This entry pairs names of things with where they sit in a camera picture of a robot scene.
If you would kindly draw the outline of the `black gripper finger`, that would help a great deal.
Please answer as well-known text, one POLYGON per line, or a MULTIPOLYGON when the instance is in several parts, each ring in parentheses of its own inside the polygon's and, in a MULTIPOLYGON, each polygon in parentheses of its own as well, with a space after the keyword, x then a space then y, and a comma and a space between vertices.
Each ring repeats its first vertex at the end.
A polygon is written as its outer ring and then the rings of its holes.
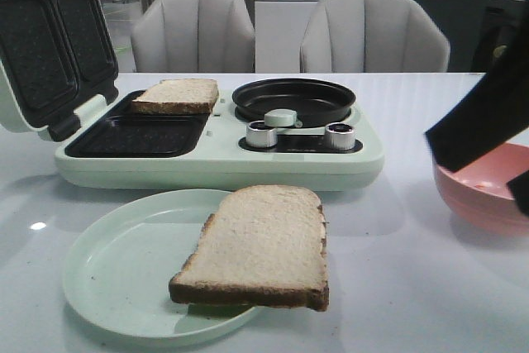
POLYGON ((519 174, 507 183, 517 208, 521 213, 529 216, 529 171, 519 174))
POLYGON ((528 128, 528 0, 488 5, 472 70, 486 74, 426 132, 434 160, 451 171, 528 128))

